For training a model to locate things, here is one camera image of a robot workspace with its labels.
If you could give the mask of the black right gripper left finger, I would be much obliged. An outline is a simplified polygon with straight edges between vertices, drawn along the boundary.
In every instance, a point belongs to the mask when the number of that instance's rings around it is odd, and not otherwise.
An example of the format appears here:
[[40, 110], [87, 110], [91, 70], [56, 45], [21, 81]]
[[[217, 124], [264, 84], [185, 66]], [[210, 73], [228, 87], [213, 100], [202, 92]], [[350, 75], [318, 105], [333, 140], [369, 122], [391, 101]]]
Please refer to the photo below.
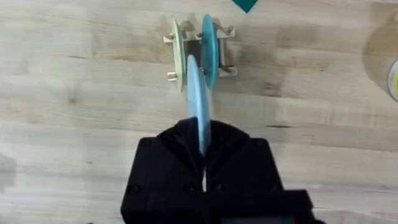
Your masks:
[[198, 121], [187, 118], [139, 141], [121, 204], [125, 223], [204, 223], [196, 199], [205, 163]]

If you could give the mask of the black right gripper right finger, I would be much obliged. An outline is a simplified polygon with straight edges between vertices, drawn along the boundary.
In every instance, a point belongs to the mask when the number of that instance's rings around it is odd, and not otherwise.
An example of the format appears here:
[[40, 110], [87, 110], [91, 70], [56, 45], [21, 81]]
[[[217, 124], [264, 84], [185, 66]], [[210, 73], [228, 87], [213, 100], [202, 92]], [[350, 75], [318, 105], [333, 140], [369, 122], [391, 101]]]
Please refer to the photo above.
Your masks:
[[268, 140], [221, 121], [211, 122], [205, 154], [206, 189], [210, 192], [283, 190]]

